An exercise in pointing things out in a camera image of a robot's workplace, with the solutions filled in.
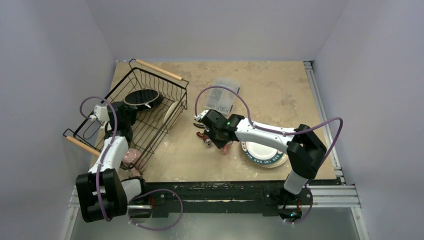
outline gray floor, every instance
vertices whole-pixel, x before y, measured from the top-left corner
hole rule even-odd
[[[151,218],[144,223],[149,227],[171,224],[176,213],[169,218]],[[181,221],[166,231],[148,231],[128,224],[127,216],[111,222],[85,223],[78,215],[72,240],[358,240],[357,230],[350,208],[313,208],[309,217],[298,225],[282,224],[279,217],[263,217],[260,214],[203,214],[185,213]]]

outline clear plastic container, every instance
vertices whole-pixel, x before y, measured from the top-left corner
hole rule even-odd
[[[124,154],[122,158],[122,162],[126,167],[130,167],[131,164],[134,165],[133,168],[131,168],[131,172],[133,177],[140,176],[140,173],[142,173],[146,168],[146,159],[143,158],[142,160],[138,161],[139,157],[142,155],[140,151],[134,148],[128,148],[126,153]]]
[[[213,85],[227,87],[236,93],[239,93],[240,90],[239,82],[224,77],[218,77]],[[203,106],[207,109],[214,109],[224,115],[227,115],[233,108],[235,97],[236,95],[225,89],[212,88],[207,94],[206,101]]]

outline black frying pan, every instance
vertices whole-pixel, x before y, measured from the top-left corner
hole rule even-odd
[[[128,94],[123,102],[127,105],[136,106],[139,111],[153,109],[159,106],[164,97],[156,90],[142,89]]]

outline small brown item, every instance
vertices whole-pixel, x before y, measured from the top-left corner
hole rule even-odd
[[[208,147],[212,146],[212,141],[207,135],[200,133],[199,131],[196,132],[196,135],[203,140],[206,146]]]

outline pink cup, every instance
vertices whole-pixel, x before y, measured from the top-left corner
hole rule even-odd
[[[140,159],[140,161],[137,162],[141,155],[142,153],[134,148],[129,148],[123,155],[122,162],[126,167],[129,167],[131,164],[134,165],[134,167],[131,168],[131,172],[134,176],[140,176],[140,173],[146,169],[145,158]]]

